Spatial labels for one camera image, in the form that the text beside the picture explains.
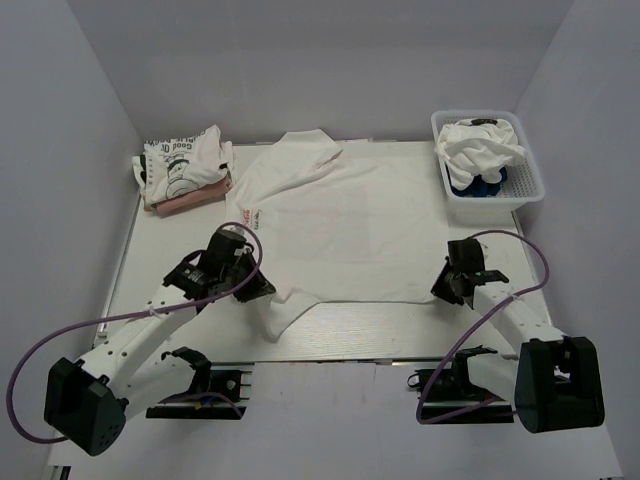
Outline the white logo t-shirt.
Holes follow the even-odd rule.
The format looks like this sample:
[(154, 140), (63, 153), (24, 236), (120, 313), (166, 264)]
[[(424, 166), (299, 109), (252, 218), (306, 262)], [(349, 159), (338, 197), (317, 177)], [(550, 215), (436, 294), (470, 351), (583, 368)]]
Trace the white logo t-shirt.
[(272, 338), (320, 303), (429, 302), (446, 250), (434, 160), (320, 130), (269, 146), (227, 193), (226, 217), (261, 242), (275, 290), (257, 315)]

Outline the white t-shirt with tag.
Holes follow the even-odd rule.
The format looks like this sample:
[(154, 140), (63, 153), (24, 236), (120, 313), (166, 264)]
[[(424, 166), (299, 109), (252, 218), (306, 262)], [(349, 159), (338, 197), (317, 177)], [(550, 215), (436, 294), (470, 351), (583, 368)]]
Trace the white t-shirt with tag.
[(459, 190), (477, 175), (487, 183), (497, 183), (502, 168), (521, 166), (527, 159), (513, 125), (503, 119), (471, 118), (445, 124), (435, 151), (444, 161), (450, 186)]

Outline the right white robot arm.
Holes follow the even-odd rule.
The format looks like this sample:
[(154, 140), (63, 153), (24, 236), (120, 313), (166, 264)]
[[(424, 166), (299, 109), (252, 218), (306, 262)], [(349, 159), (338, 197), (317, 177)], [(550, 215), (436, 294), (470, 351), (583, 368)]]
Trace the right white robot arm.
[(512, 289), (506, 275), (485, 266), (477, 237), (453, 240), (432, 294), (479, 314), (514, 350), (507, 358), (490, 347), (458, 340), (427, 377), (419, 401), (462, 400), (465, 415), (494, 401), (511, 406), (531, 433), (599, 427), (605, 420), (594, 343), (545, 322)]

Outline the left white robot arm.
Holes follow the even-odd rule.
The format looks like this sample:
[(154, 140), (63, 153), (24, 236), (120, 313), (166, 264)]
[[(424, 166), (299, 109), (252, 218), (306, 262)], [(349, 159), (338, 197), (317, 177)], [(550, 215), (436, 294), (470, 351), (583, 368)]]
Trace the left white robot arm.
[(90, 456), (104, 453), (128, 420), (165, 400), (213, 393), (212, 363), (193, 348), (171, 349), (172, 334), (210, 304), (247, 303), (275, 293), (260, 271), (263, 247), (237, 222), (222, 224), (206, 248), (186, 255), (144, 310), (75, 361), (50, 369), (44, 419)]

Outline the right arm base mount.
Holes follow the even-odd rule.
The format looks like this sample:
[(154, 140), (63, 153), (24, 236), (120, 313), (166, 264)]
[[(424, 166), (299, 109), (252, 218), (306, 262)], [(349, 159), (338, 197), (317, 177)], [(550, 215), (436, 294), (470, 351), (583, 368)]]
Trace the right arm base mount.
[(515, 412), (503, 400), (496, 400), (483, 408), (457, 416), (451, 415), (452, 412), (491, 398), (493, 398), (491, 393), (476, 386), (463, 390), (455, 384), (451, 370), (446, 368), (436, 380), (421, 407), (421, 420), (433, 420), (436, 417), (448, 415), (448, 418), (439, 421), (439, 424), (513, 424)]

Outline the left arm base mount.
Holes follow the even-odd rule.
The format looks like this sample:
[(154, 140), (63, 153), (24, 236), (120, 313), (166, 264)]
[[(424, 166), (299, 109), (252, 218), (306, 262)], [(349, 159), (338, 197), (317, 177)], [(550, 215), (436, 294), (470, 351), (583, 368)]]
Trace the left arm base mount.
[(189, 388), (148, 408), (147, 419), (240, 420), (250, 396), (251, 372), (244, 367), (214, 367), (202, 353), (181, 347), (161, 354), (180, 359), (193, 371)]

